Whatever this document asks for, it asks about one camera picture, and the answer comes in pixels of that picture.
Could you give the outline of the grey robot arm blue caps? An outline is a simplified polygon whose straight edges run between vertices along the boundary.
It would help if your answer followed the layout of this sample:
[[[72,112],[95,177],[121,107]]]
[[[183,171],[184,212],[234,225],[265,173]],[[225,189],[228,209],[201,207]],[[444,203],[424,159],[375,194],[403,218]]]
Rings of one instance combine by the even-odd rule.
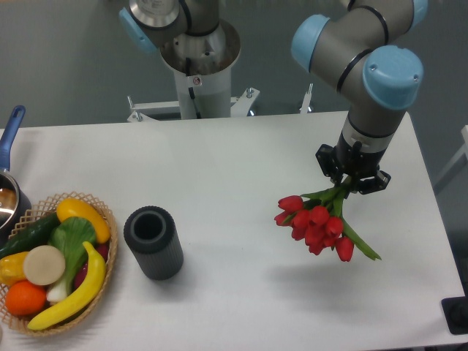
[[[339,140],[316,157],[323,174],[363,195],[385,189],[380,160],[415,101],[423,65],[393,41],[424,19],[426,1],[351,1],[338,21],[307,18],[291,54],[307,72],[350,102]],[[231,68],[241,44],[219,16],[217,1],[130,1],[119,18],[143,52],[157,51],[172,69],[184,119],[233,115]]]

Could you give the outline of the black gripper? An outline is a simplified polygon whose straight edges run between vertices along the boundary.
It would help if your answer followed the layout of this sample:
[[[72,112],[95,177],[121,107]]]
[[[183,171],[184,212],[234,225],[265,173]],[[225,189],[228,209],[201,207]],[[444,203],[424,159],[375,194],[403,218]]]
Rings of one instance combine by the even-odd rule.
[[[380,170],[387,148],[387,137],[343,130],[336,146],[322,144],[315,156],[323,175],[334,185],[341,184],[344,175],[348,175],[359,179],[351,192],[368,195],[385,190],[390,183],[391,176]]]

